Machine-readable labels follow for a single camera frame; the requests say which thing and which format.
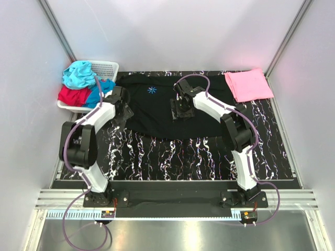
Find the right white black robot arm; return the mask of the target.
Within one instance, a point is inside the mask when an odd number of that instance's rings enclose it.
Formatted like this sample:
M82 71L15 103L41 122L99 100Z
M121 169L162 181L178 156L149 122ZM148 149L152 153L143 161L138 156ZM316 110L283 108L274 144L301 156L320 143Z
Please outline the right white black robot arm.
M231 106L208 93L208 89L192 87L186 79L174 84L176 98L171 100L173 120L188 119L200 110L220 123L222 140L231 151L237 170L237 192L232 206L256 207L260 188L255 176L253 149L258 143L255 126L243 105Z

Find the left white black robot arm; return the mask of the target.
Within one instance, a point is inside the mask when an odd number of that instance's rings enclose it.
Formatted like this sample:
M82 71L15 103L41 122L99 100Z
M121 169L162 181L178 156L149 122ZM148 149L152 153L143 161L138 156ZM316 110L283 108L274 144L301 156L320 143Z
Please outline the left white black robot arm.
M126 121L133 116L129 103L130 93L124 87L115 86L83 118L62 125L59 158L68 170L78 173L86 183L85 198L101 207L113 204L116 199L97 163L96 134L108 122L112 122L117 130L123 130Z

